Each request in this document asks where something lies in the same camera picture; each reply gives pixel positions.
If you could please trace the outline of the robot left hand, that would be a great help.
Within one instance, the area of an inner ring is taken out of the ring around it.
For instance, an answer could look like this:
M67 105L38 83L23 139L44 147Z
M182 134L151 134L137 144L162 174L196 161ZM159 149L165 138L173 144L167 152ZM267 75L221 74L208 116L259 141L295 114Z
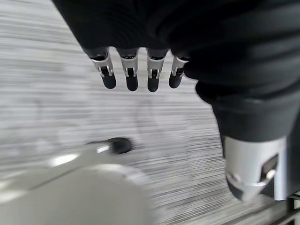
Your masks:
M148 53L148 88L174 56L169 84L197 81L210 104L232 194L283 200L300 189L300 3L297 0L56 0L54 5L115 86L108 48L118 50L130 90L136 52Z

